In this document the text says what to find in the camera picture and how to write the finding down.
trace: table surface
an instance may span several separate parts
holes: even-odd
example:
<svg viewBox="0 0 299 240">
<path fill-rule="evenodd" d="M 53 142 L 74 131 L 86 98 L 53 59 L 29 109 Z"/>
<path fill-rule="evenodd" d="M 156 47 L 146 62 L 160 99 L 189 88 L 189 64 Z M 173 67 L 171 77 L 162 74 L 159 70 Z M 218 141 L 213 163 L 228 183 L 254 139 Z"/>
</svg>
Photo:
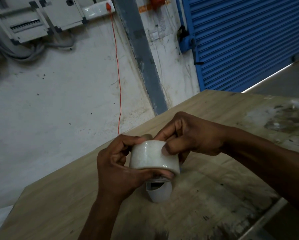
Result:
<svg viewBox="0 0 299 240">
<path fill-rule="evenodd" d="M 126 134 L 155 135 L 177 111 L 236 126 L 299 151 L 299 100 L 205 90 Z M 98 188 L 96 157 L 110 142 L 27 186 L 0 240 L 77 239 Z M 120 208 L 112 239 L 237 239 L 280 196 L 233 158 L 191 153 L 170 200 L 140 187 Z"/>
</svg>

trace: red wire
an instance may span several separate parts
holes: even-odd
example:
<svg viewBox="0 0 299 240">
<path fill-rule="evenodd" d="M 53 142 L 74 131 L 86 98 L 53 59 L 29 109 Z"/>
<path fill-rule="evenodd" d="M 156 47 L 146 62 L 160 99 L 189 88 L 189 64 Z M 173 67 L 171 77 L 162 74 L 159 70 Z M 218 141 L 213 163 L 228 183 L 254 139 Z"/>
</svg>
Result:
<svg viewBox="0 0 299 240">
<path fill-rule="evenodd" d="M 120 94 L 119 94 L 119 107 L 120 107 L 121 111 L 119 113 L 118 128 L 117 128 L 117 132 L 119 134 L 119 124 L 120 124 L 121 115 L 122 115 L 122 88 L 121 88 L 121 78 L 119 76 L 119 64 L 118 64 L 118 58 L 117 58 L 117 43 L 116 43 L 115 29 L 114 29 L 114 22 L 113 22 L 112 13 L 110 13 L 110 19 L 112 21 L 112 28 L 113 28 L 114 40 L 115 40 L 115 52 L 116 52 L 117 72 L 118 72 L 118 82 L 119 82 L 119 92 L 120 92 Z"/>
</svg>

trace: blue rolling shutter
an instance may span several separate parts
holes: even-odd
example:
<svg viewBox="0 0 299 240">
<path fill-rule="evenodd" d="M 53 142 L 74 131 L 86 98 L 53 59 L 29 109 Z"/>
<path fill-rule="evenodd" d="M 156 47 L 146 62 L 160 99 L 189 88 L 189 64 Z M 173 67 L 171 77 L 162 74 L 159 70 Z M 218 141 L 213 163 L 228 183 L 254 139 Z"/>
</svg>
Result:
<svg viewBox="0 0 299 240">
<path fill-rule="evenodd" d="M 299 53 L 299 0 L 182 1 L 201 90 L 242 92 Z"/>
</svg>

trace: orange plug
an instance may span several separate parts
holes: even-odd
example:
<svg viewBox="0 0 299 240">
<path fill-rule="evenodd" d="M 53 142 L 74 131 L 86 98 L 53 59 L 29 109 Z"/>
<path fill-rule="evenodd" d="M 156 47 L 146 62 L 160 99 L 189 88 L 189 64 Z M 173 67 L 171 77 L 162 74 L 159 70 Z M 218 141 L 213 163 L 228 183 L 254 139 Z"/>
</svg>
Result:
<svg viewBox="0 0 299 240">
<path fill-rule="evenodd" d="M 110 12 L 111 9 L 112 9 L 111 5 L 109 3 L 106 3 L 106 10 Z"/>
</svg>

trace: hand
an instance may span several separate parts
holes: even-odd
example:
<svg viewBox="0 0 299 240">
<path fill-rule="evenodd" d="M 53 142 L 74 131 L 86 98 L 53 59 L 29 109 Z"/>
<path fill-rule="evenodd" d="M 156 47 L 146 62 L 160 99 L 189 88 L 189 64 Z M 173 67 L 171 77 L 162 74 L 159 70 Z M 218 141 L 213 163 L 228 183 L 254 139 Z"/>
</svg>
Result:
<svg viewBox="0 0 299 240">
<path fill-rule="evenodd" d="M 125 167 L 126 156 L 132 146 L 141 144 L 146 139 L 119 135 L 111 144 L 101 150 L 97 156 L 98 195 L 117 200 L 121 203 L 145 181 L 163 176 L 172 179 L 173 173 L 162 169 L 131 169 Z"/>
<path fill-rule="evenodd" d="M 179 160 L 183 163 L 190 151 L 218 155 L 224 144 L 227 128 L 225 125 L 178 112 L 154 140 L 167 141 L 162 148 L 162 154 L 179 153 Z"/>
</svg>

